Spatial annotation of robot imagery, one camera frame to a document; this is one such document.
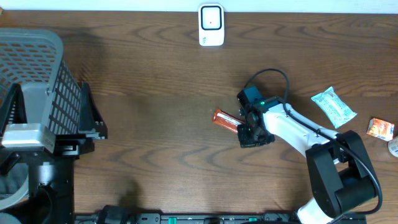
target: laundry basket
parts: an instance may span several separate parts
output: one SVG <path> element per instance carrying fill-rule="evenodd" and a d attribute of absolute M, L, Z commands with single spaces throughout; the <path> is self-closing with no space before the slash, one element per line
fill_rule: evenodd
<path fill-rule="evenodd" d="M 54 134 L 76 134 L 81 91 L 62 55 L 62 41 L 53 32 L 0 29 L 0 106 L 11 85 L 18 83 L 28 123 L 43 124 Z M 18 164 L 6 177 L 0 177 L 0 204 L 17 191 L 19 196 L 14 200 L 27 193 L 24 165 Z"/>

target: light blue packet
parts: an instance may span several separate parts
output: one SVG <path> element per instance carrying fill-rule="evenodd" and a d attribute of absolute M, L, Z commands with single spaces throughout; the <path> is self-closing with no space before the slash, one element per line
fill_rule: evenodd
<path fill-rule="evenodd" d="M 333 87 L 329 87 L 323 93 L 311 97 L 311 100 L 316 102 L 323 112 L 325 112 L 336 129 L 357 115 L 357 113 L 353 112 L 342 102 L 338 95 L 336 95 Z"/>

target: small orange and white package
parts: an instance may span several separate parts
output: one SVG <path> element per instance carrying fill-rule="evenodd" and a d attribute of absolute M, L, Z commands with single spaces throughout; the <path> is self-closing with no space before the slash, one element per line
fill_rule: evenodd
<path fill-rule="evenodd" d="M 219 108 L 217 108 L 214 113 L 213 122 L 235 133 L 238 133 L 238 125 L 244 124 L 243 121 L 232 117 L 231 115 L 221 111 Z"/>
<path fill-rule="evenodd" d="M 369 122 L 369 127 L 366 134 L 370 134 L 385 141 L 390 141 L 392 140 L 393 132 L 394 124 L 388 123 L 387 121 L 383 121 L 381 119 L 373 118 Z"/>

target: white wall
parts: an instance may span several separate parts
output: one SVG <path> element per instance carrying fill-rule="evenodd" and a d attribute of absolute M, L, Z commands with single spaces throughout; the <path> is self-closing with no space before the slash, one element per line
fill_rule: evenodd
<path fill-rule="evenodd" d="M 398 0 L 1 0 L 4 9 L 197 11 L 204 2 L 227 12 L 398 13 Z"/>

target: wooden table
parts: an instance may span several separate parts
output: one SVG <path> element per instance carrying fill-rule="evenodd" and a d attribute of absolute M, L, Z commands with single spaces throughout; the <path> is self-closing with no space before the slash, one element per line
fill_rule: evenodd
<path fill-rule="evenodd" d="M 398 16 L 226 13 L 221 47 L 198 43 L 197 13 L 5 11 L 1 27 L 50 29 L 88 82 L 109 139 L 76 161 L 76 212 L 106 204 L 172 213 L 292 210 L 312 197 L 305 159 L 280 138 L 241 149 L 211 122 L 238 115 L 236 94 L 263 68 L 290 77 L 289 103 L 333 129 L 311 96 L 333 86 L 358 113 L 339 132 L 359 133 L 384 192 L 369 223 L 398 221 L 398 158 L 368 136 L 373 117 L 398 124 Z M 282 96 L 276 73 L 255 84 Z M 361 210 L 369 210 L 376 199 Z"/>

